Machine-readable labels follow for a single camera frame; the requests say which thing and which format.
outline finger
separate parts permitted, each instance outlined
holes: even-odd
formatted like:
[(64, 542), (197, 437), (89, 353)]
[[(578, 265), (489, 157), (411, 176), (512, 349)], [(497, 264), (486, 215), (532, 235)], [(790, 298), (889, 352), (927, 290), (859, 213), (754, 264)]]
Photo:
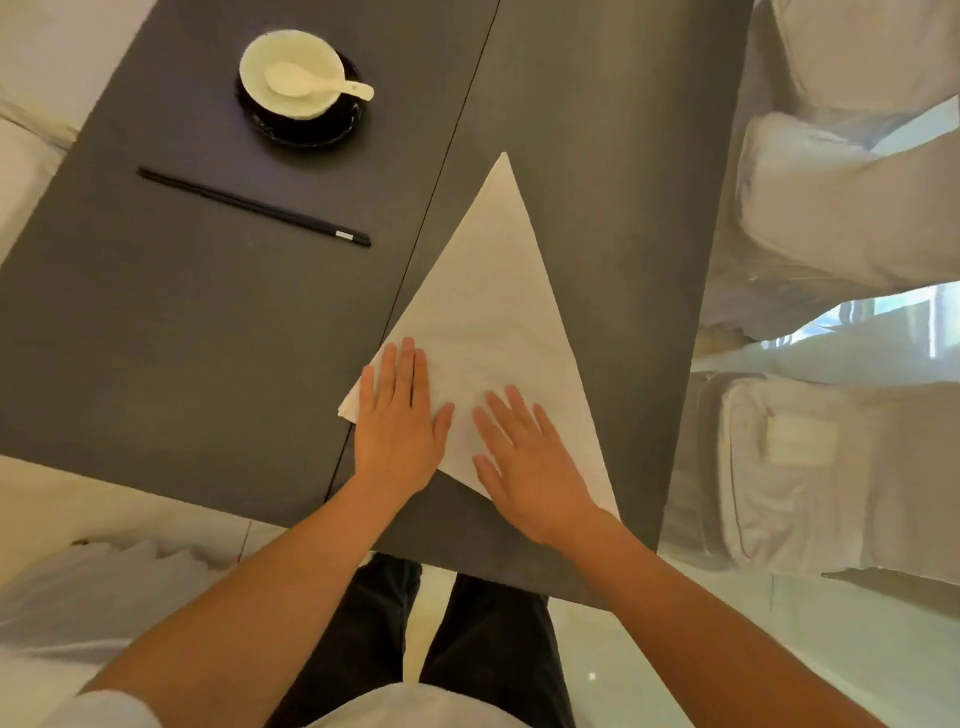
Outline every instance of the finger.
[(476, 425), (480, 437), (483, 438), (484, 445), (487, 446), (491, 455), (496, 458), (496, 462), (502, 465), (503, 459), (514, 448), (510, 440), (503, 434), (503, 430), (493, 423), (490, 415), (480, 407), (473, 410), (473, 423)]
[(360, 414), (373, 412), (373, 367), (368, 364), (360, 375)]
[(514, 444), (522, 441), (526, 432), (524, 432), (523, 424), (516, 418), (510, 407), (504, 404), (503, 400), (493, 392), (485, 394), (484, 399), (487, 401), (487, 406), (493, 413), (496, 423), (503, 427), (503, 431), (507, 433)]
[(394, 399), (410, 406), (414, 383), (414, 340), (407, 336), (400, 345), (400, 363), (396, 369)]
[(387, 344), (383, 348), (383, 360), (380, 362), (380, 381), (376, 390), (376, 406), (385, 407), (394, 398), (396, 380), (396, 344)]
[(415, 409), (430, 411), (430, 374), (427, 369), (426, 352), (417, 349), (414, 352), (414, 399)]
[(440, 408), (440, 412), (433, 421), (433, 439), (441, 450), (446, 450), (446, 436), (450, 433), (450, 426), (453, 425), (453, 410), (453, 402), (448, 402)]
[(537, 424), (540, 426), (540, 432), (542, 432), (548, 440), (553, 440), (555, 442), (560, 442), (560, 433), (557, 432), (557, 428), (553, 426), (553, 423), (550, 422), (550, 418), (546, 414), (546, 410), (543, 409), (539, 404), (534, 405), (534, 417), (537, 419)]
[(500, 471), (486, 455), (474, 455), (473, 467), (477, 471), (477, 478), (479, 478), (480, 483), (490, 494), (493, 505), (499, 508), (507, 499), (507, 494), (503, 490), (503, 479), (500, 477)]
[(530, 416), (530, 410), (527, 409), (527, 403), (523, 401), (523, 395), (520, 394), (513, 384), (507, 386), (504, 390), (507, 393), (507, 402), (510, 408), (514, 410), (514, 415), (528, 429), (534, 428), (534, 419)]

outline white shirt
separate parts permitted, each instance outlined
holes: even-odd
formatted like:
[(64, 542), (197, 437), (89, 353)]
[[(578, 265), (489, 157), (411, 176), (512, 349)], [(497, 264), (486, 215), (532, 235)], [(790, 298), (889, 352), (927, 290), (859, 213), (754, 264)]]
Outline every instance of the white shirt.
[[(432, 685), (396, 683), (361, 695), (309, 728), (527, 728), (499, 708)], [(122, 692), (78, 695), (40, 728), (163, 728), (144, 703)]]

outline white ceramic spoon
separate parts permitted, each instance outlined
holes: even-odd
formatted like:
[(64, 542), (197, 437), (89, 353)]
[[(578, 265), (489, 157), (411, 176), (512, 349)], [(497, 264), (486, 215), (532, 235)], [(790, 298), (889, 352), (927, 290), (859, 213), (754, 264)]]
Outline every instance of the white ceramic spoon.
[(318, 91), (339, 91), (364, 101), (373, 98), (373, 86), (357, 81), (322, 79), (296, 63), (271, 63), (263, 73), (267, 85), (281, 96), (300, 98)]

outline forearm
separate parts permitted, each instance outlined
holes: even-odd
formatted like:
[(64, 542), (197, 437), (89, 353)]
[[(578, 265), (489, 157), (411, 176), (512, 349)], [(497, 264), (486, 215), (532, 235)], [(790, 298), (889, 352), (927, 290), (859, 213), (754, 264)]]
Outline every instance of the forearm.
[(354, 478), (84, 689), (143, 700), (164, 728), (262, 726), (330, 622), (357, 565), (402, 502)]
[(607, 599), (695, 725), (881, 725), (613, 516), (597, 509), (561, 551)]

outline hand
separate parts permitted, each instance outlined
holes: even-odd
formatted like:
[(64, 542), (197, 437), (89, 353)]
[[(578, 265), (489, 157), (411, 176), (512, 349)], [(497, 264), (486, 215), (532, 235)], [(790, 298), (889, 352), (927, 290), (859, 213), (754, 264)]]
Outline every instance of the hand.
[(516, 387), (507, 387), (506, 394), (510, 406), (493, 392), (484, 396), (500, 427), (480, 407), (473, 410), (473, 422), (496, 460), (495, 466), (486, 455), (476, 455), (477, 477), (508, 522), (532, 541), (559, 547), (597, 506), (543, 408), (535, 404), (531, 416)]
[(396, 361), (396, 345), (383, 350), (380, 382), (373, 390), (373, 367), (360, 376), (360, 418), (356, 431), (356, 474), (387, 484), (402, 502), (423, 490), (444, 458), (453, 404), (434, 421), (426, 353), (406, 338)]

